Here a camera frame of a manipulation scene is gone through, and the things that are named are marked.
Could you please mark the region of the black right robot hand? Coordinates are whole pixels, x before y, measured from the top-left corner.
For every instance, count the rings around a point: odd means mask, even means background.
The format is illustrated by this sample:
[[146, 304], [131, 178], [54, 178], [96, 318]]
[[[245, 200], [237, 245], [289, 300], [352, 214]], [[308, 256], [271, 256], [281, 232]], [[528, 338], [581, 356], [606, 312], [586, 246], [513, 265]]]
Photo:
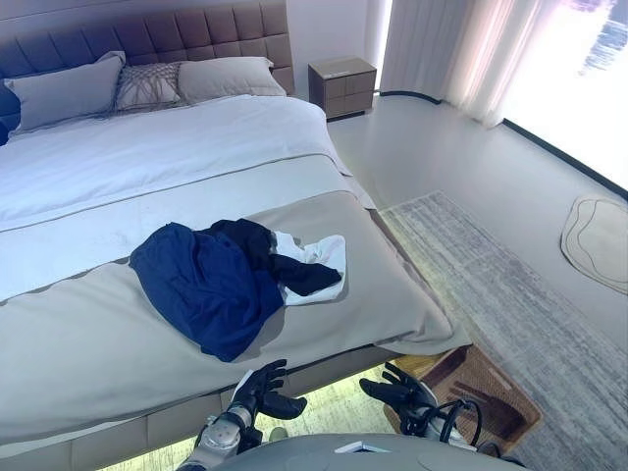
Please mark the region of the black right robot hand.
[[383, 382], [362, 378], [359, 386], [367, 395], [387, 404], [397, 414], [407, 415], [438, 405], [438, 400], [422, 382], [390, 362], [385, 363], [382, 378]]

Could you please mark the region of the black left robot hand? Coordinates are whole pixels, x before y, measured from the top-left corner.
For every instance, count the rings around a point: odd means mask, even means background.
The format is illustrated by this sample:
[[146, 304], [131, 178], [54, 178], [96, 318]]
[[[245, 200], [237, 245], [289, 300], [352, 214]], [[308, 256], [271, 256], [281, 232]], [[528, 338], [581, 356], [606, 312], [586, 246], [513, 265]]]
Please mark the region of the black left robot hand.
[[278, 392], [284, 385], [287, 364], [286, 359], [279, 359], [250, 373], [236, 389], [231, 405], [245, 408], [251, 420], [258, 413], [281, 420], [297, 418], [305, 410], [307, 399]]

